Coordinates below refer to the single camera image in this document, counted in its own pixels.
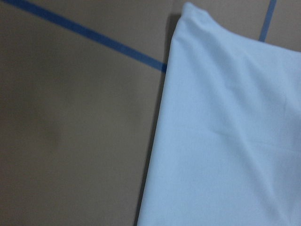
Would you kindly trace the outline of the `light blue t-shirt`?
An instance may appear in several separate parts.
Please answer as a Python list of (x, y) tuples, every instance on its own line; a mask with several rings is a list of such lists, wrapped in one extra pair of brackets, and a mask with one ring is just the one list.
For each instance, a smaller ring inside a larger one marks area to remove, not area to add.
[(232, 33), (185, 3), (137, 224), (300, 223), (300, 52)]

